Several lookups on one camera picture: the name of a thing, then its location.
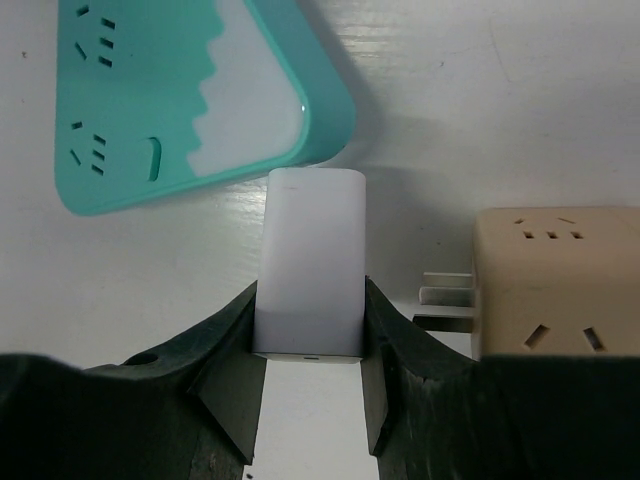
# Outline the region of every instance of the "teal power strip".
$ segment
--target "teal power strip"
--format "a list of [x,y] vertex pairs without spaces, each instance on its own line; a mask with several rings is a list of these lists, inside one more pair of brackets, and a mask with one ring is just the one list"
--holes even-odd
[[295,0],[60,0],[55,179],[80,215],[336,155],[355,106]]

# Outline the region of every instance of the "white charger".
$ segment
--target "white charger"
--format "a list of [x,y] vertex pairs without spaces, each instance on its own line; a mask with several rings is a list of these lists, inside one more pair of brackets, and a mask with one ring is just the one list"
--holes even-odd
[[272,360],[362,358],[366,180],[354,170],[269,175],[254,353]]

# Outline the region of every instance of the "white table surface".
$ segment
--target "white table surface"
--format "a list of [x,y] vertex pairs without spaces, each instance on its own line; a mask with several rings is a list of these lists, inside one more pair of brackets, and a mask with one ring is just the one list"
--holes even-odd
[[[423,271],[468,271],[480,209],[640,203],[637,0],[299,3],[358,104],[330,163],[367,175],[368,272],[404,313]],[[117,363],[256,278],[266,187],[65,211],[56,17],[55,0],[0,2],[0,351]],[[377,478],[364,431],[357,366],[270,364],[250,471]]]

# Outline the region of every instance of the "metal prong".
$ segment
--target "metal prong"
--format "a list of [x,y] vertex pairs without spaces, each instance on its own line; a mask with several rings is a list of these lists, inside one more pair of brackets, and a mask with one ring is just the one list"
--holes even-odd
[[422,287],[420,305],[473,307],[473,289]]
[[473,277],[470,273],[434,273],[426,272],[422,276],[425,287],[472,288]]
[[430,332],[471,333],[473,331],[473,317],[448,315],[416,315],[413,323]]

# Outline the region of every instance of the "beige socket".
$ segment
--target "beige socket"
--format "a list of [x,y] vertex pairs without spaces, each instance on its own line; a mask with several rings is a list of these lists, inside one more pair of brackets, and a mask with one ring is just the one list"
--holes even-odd
[[482,212],[474,358],[640,354],[640,208]]

